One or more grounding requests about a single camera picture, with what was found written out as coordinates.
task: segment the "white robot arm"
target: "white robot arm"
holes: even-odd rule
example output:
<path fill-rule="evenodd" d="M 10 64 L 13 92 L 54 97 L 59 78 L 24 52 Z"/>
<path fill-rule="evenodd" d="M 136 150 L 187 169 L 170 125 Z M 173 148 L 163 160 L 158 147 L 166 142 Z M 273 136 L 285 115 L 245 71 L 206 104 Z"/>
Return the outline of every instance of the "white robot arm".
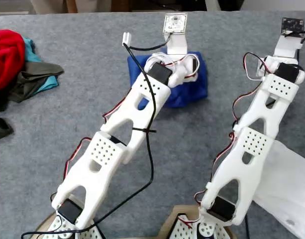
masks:
<path fill-rule="evenodd" d="M 260 183 L 264 161 L 277 136 L 279 124 L 305 78 L 305 72 L 294 58 L 302 46 L 301 41 L 299 33 L 294 36 L 291 31 L 285 31 L 280 36 L 274 56 L 265 58 L 269 73 L 262 76 L 262 83 L 248 111 L 233 128 L 232 150 L 206 185 L 200 206 L 203 220 L 222 226 L 239 225 L 243 221 Z M 264 67 L 258 71 L 262 75 Z M 271 109 L 266 107 L 270 97 L 276 100 Z M 264 121 L 263 132 L 251 128 L 258 119 Z M 251 155 L 250 161 L 242 160 L 245 153 Z M 236 204 L 218 196 L 219 191 L 234 179 L 239 185 Z"/>
<path fill-rule="evenodd" d="M 187 54 L 186 49 L 184 34 L 187 15 L 180 13 L 169 16 L 170 18 L 166 17 L 166 22 L 171 19 L 173 24 L 171 27 L 165 24 L 165 27 L 172 29 L 171 32 L 167 32 L 167 44 L 171 44 L 171 49 L 174 48 L 171 52 L 177 54 L 156 53 L 147 60 L 145 74 L 140 73 L 119 108 L 101 126 L 100 131 L 95 133 L 85 153 L 72 166 L 63 183 L 58 187 L 52 207 L 65 223 L 69 223 L 71 229 L 84 229 L 91 223 L 105 198 L 116 169 L 121 163 L 127 164 L 131 160 L 145 139 L 152 120 L 170 96 L 169 87 L 194 81 L 198 76 L 197 71 L 200 66 L 198 57 Z M 128 51 L 133 48 L 130 43 L 131 34 L 124 33 L 122 45 Z M 197 66 L 193 64 L 193 59 L 197 60 Z M 139 110 L 138 104 L 143 98 L 149 102 L 144 109 Z M 133 122 L 133 130 L 130 142 L 125 145 L 113 134 L 128 120 Z M 77 205 L 76 200 L 71 200 L 73 197 L 71 192 L 80 186 L 86 190 L 85 204 L 81 206 Z M 59 237 L 65 239 L 71 235 L 65 233 L 60 234 Z"/>

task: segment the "teal cloth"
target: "teal cloth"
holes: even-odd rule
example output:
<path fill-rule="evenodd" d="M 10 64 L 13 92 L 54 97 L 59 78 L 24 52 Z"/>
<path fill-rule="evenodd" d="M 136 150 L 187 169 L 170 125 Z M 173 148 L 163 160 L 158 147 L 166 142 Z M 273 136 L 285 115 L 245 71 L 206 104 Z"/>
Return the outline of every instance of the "teal cloth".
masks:
<path fill-rule="evenodd" d="M 23 37 L 23 40 L 25 42 L 25 61 L 41 62 L 39 57 L 34 53 L 35 46 L 34 46 L 33 40 L 31 40 L 29 38 L 26 38 L 26 37 Z M 56 77 L 55 76 L 50 76 L 50 77 L 47 78 L 44 85 L 42 85 L 35 92 L 35 94 L 37 94 L 38 92 L 41 92 L 41 91 L 52 89 L 53 87 L 56 87 L 56 86 L 58 86 L 58 82 L 56 80 Z"/>

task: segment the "white plastic bag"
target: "white plastic bag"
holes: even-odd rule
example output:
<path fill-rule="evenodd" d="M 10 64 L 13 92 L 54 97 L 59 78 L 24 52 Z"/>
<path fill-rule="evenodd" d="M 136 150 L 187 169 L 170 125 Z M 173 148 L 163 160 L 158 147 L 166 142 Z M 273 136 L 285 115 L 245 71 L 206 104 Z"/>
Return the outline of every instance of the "white plastic bag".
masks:
<path fill-rule="evenodd" d="M 275 140 L 253 200 L 305 239 L 305 158 Z"/>

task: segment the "wooden base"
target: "wooden base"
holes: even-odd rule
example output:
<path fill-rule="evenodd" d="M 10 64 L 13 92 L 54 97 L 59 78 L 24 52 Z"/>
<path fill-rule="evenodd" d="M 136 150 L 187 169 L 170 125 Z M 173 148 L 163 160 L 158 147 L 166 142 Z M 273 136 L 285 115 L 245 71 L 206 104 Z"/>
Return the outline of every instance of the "wooden base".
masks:
<path fill-rule="evenodd" d="M 172 228 L 173 223 L 177 219 L 178 214 L 186 214 L 189 220 L 195 220 L 198 218 L 199 211 L 197 205 L 176 205 L 174 206 L 171 214 L 168 216 L 167 220 L 163 223 L 162 227 L 160 228 L 160 231 L 157 236 L 151 237 L 151 238 L 126 238 L 126 239 L 167 239 L 167 236 Z M 46 231 L 49 226 L 54 221 L 56 215 L 55 213 L 51 214 L 45 221 L 39 225 L 37 228 L 37 231 Z M 228 227 L 225 227 L 225 230 L 229 234 L 231 239 L 236 239 L 236 236 L 234 233 L 231 232 L 231 230 Z M 36 239 L 38 235 L 33 235 L 31 239 Z"/>

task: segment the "table surface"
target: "table surface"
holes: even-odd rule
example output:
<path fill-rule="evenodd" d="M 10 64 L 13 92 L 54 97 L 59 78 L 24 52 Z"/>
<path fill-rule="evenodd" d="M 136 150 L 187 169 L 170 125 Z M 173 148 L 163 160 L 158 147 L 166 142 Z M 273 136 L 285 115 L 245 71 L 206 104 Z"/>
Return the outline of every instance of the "table surface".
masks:
<path fill-rule="evenodd" d="M 205 187 L 213 158 L 229 142 L 232 101 L 256 86 L 245 76 L 242 56 L 246 51 L 272 54 L 283 16 L 305 19 L 305 11 L 188 14 L 188 46 L 206 61 L 208 98 L 160 111 L 153 124 L 158 133 L 151 135 L 155 181 L 100 224 L 108 239 L 154 236 L 174 205 L 194 203 L 193 194 Z M 15 130 L 0 140 L 0 238 L 19 238 L 53 212 L 49 196 L 61 183 L 65 161 L 82 137 L 99 130 L 102 113 L 128 91 L 123 32 L 133 34 L 134 46 L 157 45 L 163 42 L 163 20 L 163 12 L 0 16 L 0 29 L 33 39 L 44 61 L 65 69 L 59 87 L 10 103 L 0 113 Z M 305 69 L 305 44 L 301 65 Z M 238 113 L 250 102 L 240 103 Z M 129 133 L 127 125 L 116 136 L 128 140 Z M 305 157 L 305 82 L 277 139 Z M 145 184 L 149 172 L 142 144 L 131 162 L 117 170 L 98 216 Z M 248 216 L 252 239 L 295 238 L 255 203 Z M 245 238 L 244 225 L 232 229 Z"/>

